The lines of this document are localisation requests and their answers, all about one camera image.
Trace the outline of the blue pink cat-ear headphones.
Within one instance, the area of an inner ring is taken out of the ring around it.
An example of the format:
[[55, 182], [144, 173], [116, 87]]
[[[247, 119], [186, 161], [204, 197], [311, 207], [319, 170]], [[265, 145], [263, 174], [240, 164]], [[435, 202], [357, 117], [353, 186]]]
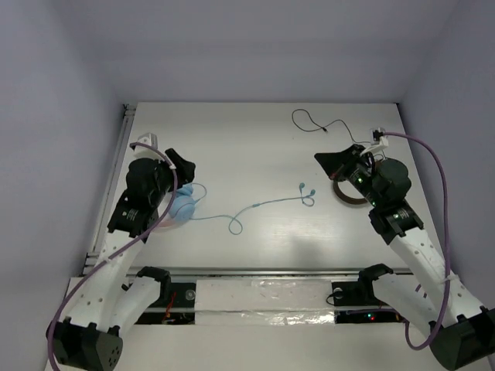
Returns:
[[177, 190], [168, 216], [158, 225], [158, 228], [167, 228], [187, 222], [195, 213], [197, 203], [198, 200], [193, 198], [193, 184], [185, 184]]

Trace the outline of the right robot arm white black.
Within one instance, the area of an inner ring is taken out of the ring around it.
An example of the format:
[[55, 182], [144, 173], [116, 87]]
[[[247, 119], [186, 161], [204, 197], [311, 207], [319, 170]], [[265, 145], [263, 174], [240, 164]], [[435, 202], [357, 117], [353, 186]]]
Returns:
[[393, 158], [376, 164], [362, 145], [317, 153], [314, 158], [330, 180], [348, 181], [371, 204], [372, 227], [417, 281], [412, 284], [385, 264], [376, 264], [360, 272], [360, 300], [380, 301], [394, 309], [407, 326], [414, 326], [425, 337], [425, 347], [447, 370], [493, 355], [494, 311], [453, 273], [447, 254], [434, 246], [408, 204], [411, 180], [407, 167]]

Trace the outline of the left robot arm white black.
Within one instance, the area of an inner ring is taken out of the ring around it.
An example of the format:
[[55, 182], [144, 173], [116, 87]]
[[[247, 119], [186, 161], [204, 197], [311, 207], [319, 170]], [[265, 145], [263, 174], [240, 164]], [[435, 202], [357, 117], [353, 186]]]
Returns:
[[170, 274], [144, 267], [128, 289], [126, 275], [149, 234], [163, 221], [159, 211], [165, 197], [171, 202], [181, 186], [194, 179], [196, 166], [174, 149], [147, 145], [154, 158], [141, 157], [128, 166], [126, 187], [108, 222], [108, 234], [124, 246], [101, 249], [94, 268], [67, 293], [46, 331], [52, 369], [113, 370], [121, 358], [125, 333], [151, 304], [163, 305], [172, 295]]

